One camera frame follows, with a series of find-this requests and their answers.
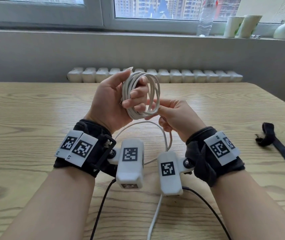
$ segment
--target wood grain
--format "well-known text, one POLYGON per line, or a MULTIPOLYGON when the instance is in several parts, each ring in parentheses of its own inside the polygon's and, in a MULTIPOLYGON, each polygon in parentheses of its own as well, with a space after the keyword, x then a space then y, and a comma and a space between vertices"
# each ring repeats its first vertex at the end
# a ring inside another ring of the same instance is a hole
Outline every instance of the wood grain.
MULTIPOLYGON (((0 235, 52 170, 58 145, 88 111, 96 88, 97 84, 0 82, 0 235)), ((255 143, 262 123, 271 122, 285 145, 285 102, 248 83, 161 84, 161 93, 162 97, 186 99, 207 125, 224 130, 240 148, 247 170, 285 209, 285 161, 273 146, 263 149, 255 143)), ((164 150, 162 133, 154 125, 129 128, 117 146, 130 137, 144 141, 145 160, 164 150)), ((186 150, 176 133, 172 149, 180 157, 186 150)), ((111 187, 95 240, 146 239, 160 196, 156 162, 147 165, 144 174, 141 190, 111 187)), ((97 177, 85 239, 89 239, 111 179, 104 173, 97 177)), ((219 211, 204 182, 192 175, 182 175, 182 181, 219 211)), ((164 198, 152 239, 227 238, 207 206, 185 192, 164 198)))

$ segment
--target white paper cup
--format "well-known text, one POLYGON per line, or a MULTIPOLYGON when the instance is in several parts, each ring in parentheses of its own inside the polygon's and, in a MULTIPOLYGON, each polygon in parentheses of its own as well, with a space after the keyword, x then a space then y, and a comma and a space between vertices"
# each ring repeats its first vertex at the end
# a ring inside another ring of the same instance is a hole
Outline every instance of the white paper cup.
POLYGON ((239 29, 239 38, 250 38, 261 18, 262 16, 245 15, 239 29))
POLYGON ((223 36, 225 38, 234 38, 243 20, 244 20, 244 17, 228 17, 225 33, 223 36))

